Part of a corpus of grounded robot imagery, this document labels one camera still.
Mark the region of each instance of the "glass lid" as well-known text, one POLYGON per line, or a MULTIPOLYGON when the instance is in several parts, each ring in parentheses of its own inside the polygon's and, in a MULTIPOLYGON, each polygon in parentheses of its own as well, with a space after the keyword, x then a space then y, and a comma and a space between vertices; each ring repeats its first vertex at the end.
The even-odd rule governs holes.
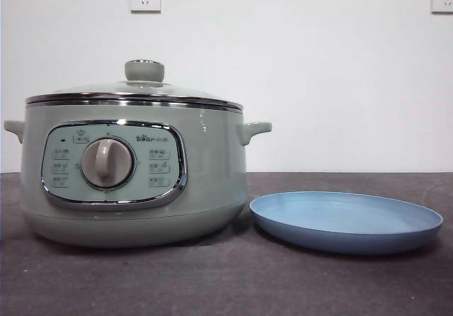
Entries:
POLYGON ((80 86, 52 94, 31 96, 26 103, 71 104, 71 101, 152 101, 191 103, 233 108, 242 105, 225 101, 203 91, 162 83, 164 65, 151 60, 132 60, 125 64, 127 81, 80 86))

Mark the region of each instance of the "stainless steel rim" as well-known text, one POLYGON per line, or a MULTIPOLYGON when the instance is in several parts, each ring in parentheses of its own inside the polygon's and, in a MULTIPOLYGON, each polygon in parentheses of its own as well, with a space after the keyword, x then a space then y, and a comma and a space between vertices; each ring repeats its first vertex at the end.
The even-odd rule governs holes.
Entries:
POLYGON ((160 100, 119 100, 119 99, 89 99, 89 100, 56 100, 56 101, 37 101, 27 103, 27 107, 42 107, 42 106, 85 106, 85 105, 112 105, 112 106, 155 106, 155 107, 174 107, 174 108, 201 108, 213 109, 216 111, 227 111, 242 114, 242 106, 236 104, 240 108, 232 108, 229 106, 219 106, 214 104, 195 102, 168 102, 160 100))

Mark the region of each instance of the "lid knob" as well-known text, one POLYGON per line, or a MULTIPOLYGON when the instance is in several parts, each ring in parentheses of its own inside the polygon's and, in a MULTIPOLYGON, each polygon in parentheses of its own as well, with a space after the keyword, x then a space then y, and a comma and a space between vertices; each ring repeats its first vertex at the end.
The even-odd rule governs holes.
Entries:
POLYGON ((125 63, 126 79, 129 81, 155 81, 164 79, 164 65, 151 60, 132 60, 125 63))

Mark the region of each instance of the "control panel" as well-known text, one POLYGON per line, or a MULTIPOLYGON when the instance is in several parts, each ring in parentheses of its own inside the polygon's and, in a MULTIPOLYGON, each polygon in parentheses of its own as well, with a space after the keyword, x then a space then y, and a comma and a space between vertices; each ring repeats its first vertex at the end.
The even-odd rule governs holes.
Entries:
POLYGON ((151 207, 180 194, 187 165, 175 128, 102 120, 54 128, 47 136, 41 175, 44 189, 66 202, 151 207))

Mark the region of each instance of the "cooker base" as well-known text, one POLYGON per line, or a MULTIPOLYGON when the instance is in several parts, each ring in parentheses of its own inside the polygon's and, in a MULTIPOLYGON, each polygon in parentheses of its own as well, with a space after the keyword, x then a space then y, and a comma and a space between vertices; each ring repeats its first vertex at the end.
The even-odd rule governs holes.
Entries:
POLYGON ((30 227, 56 242, 80 247, 145 247, 207 235, 226 226, 242 211, 232 205, 205 212, 161 218, 75 220, 23 211, 30 227))

